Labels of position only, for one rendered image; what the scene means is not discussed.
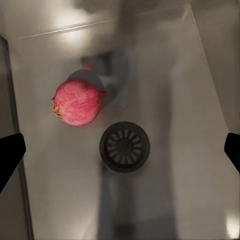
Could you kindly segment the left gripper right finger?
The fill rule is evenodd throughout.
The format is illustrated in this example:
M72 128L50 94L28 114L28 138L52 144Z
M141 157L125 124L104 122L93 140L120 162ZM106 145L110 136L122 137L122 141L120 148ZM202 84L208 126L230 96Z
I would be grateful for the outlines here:
M227 135L224 151L240 172L240 134L229 133Z

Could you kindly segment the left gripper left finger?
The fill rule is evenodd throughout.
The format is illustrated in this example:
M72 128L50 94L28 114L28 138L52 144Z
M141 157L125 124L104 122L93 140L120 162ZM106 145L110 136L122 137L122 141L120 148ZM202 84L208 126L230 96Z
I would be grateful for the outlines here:
M21 133L0 138L0 193L26 152Z

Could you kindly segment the vidalia onion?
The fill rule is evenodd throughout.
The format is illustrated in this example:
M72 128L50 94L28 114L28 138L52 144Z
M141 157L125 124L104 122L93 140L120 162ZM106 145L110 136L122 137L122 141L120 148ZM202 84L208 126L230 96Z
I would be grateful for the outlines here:
M52 99L53 113L71 126L85 126L99 115L102 97L107 93L107 90L99 90L88 80L68 79L59 86Z

